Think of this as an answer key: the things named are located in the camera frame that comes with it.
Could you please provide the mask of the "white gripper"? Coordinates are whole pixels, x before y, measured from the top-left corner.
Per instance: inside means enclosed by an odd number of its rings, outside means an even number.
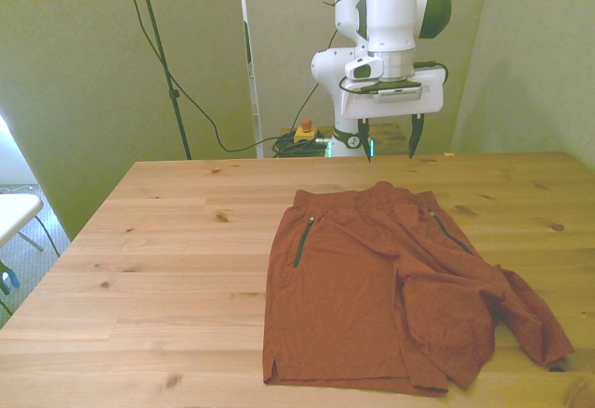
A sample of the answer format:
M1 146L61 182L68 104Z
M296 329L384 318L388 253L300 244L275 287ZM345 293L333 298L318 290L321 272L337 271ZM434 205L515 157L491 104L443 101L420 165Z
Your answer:
M343 118L358 120L358 135L368 161L372 152L369 118L412 115L412 131L408 140L408 156L412 158L421 140L425 113L438 112L443 107L444 69L416 71L406 82L389 86L370 81L346 80L340 87L338 109Z

